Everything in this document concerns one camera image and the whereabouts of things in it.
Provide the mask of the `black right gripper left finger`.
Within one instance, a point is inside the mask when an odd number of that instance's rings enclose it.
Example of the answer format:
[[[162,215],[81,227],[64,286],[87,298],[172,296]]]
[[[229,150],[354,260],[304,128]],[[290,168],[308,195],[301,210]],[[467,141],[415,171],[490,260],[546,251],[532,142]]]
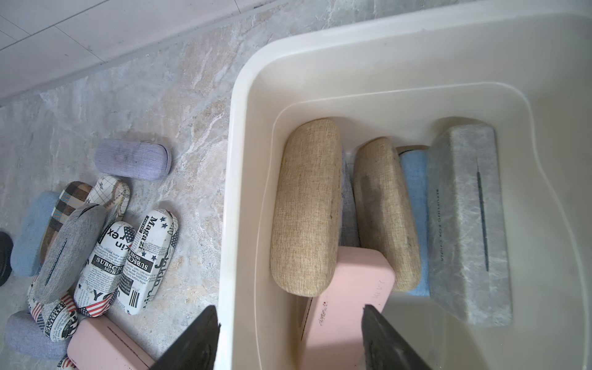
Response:
[[[214,368],[220,324],[217,309],[209,305],[183,334],[159,357],[150,370]]]

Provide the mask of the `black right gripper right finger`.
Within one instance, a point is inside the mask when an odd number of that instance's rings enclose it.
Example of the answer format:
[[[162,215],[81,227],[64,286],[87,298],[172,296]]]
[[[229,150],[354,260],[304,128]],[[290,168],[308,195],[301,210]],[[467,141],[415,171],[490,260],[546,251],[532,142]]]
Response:
[[[430,370],[373,305],[365,305],[363,309],[362,337],[367,369]]]

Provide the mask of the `pink case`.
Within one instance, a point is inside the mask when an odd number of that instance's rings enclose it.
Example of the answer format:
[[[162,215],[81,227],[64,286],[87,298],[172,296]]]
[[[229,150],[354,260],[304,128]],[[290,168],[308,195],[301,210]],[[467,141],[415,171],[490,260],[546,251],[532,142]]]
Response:
[[[376,250],[340,247],[331,284],[306,308],[298,345],[299,369],[360,369],[366,305],[382,311],[396,281]]]
[[[78,369],[149,369],[155,361],[106,316],[85,319],[67,355]]]

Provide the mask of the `pink case front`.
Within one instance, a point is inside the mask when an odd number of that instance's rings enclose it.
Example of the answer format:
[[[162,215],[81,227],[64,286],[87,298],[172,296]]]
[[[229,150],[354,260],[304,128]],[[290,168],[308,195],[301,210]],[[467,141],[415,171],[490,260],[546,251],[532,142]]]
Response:
[[[85,319],[67,355],[78,369],[149,369],[155,361],[106,316]]]

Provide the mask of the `grey rectangular case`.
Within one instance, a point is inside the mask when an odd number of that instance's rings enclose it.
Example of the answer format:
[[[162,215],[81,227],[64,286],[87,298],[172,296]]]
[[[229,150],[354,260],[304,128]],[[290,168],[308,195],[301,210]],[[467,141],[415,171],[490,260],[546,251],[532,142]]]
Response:
[[[496,133],[452,126],[427,151],[431,299],[470,325],[513,321]]]

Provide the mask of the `brown tan glasses case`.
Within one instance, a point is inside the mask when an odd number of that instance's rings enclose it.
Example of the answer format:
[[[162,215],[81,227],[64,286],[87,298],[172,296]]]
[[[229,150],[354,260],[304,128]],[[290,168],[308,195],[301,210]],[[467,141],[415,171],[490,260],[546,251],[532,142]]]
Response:
[[[361,146],[353,173],[359,237],[393,268],[395,291],[412,291],[422,277],[418,233],[399,156],[379,137]]]

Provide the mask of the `flag newspaper glasses case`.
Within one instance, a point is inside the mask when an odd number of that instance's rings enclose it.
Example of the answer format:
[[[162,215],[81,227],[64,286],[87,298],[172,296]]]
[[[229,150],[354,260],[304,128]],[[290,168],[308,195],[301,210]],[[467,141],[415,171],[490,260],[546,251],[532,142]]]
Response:
[[[77,306],[69,292],[54,302],[42,304],[33,297],[34,278],[27,293],[29,313],[42,333],[52,342],[70,339],[79,325]]]

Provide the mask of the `light grey slit case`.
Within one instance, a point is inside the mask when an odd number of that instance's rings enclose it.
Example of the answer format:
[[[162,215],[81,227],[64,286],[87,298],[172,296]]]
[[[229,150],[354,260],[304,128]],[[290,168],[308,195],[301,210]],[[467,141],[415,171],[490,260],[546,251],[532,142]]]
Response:
[[[45,305],[63,297],[74,285],[93,251],[106,219],[105,207],[90,203],[76,209],[61,227],[32,288]]]

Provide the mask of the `cream plastic storage box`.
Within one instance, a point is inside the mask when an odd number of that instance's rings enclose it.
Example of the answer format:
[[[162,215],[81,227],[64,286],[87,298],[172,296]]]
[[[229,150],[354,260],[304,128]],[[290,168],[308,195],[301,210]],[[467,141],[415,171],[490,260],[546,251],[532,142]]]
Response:
[[[482,1],[271,43],[234,84],[215,368],[295,369],[302,302],[271,277],[293,129],[428,145],[467,117],[496,130],[513,323],[467,325],[393,294],[383,314],[433,369],[591,367],[591,4]]]

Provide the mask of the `purple glasses case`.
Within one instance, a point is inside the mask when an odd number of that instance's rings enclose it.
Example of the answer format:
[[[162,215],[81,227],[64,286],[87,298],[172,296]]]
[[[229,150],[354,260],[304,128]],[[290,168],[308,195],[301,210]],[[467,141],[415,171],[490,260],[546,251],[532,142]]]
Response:
[[[360,247],[356,202],[347,163],[342,163],[342,225],[339,243],[347,247]]]

